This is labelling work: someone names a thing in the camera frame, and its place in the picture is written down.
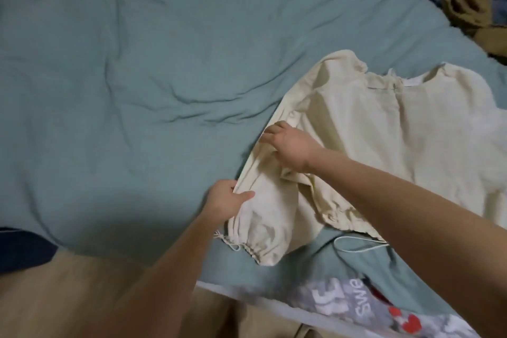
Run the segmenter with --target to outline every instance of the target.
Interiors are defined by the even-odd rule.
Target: wooden floor
[[[58,252],[45,265],[0,277],[0,337],[67,338],[111,307],[142,274],[140,267]],[[241,307],[240,338],[292,338],[299,323],[196,288],[180,337],[215,337],[231,307]],[[339,338],[320,332],[324,338]]]

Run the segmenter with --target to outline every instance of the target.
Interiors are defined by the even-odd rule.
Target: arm
[[[285,122],[261,137],[280,162],[319,176],[484,338],[507,331],[507,231],[408,181],[325,149]]]
[[[253,191],[233,194],[236,181],[211,188],[200,215],[141,277],[116,308],[90,323],[82,338],[176,337],[214,231],[237,215]]]

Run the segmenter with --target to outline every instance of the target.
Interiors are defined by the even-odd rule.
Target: hand
[[[245,191],[241,194],[232,192],[236,186],[235,180],[222,179],[217,181],[208,192],[206,204],[202,209],[202,215],[217,225],[238,215],[241,205],[255,195],[253,191]]]
[[[310,134],[295,129],[285,121],[276,122],[265,129],[259,141],[272,145],[282,166],[298,173],[310,172],[311,159],[323,149]]]

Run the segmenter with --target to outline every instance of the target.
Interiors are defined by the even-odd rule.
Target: forearm
[[[311,165],[312,172],[358,209],[429,286],[484,336],[495,336],[494,326],[483,324],[505,311],[504,229],[331,150],[316,154]]]
[[[85,337],[173,337],[190,305],[216,224],[199,216]]]

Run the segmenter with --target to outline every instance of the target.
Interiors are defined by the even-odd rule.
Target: bed
[[[0,226],[152,264],[237,177],[285,92],[328,53],[378,74],[507,69],[427,0],[0,0]],[[274,267],[215,240],[201,280],[280,299],[368,278],[397,306],[452,313],[394,253],[344,261],[325,228]],[[398,289],[407,288],[400,298]]]

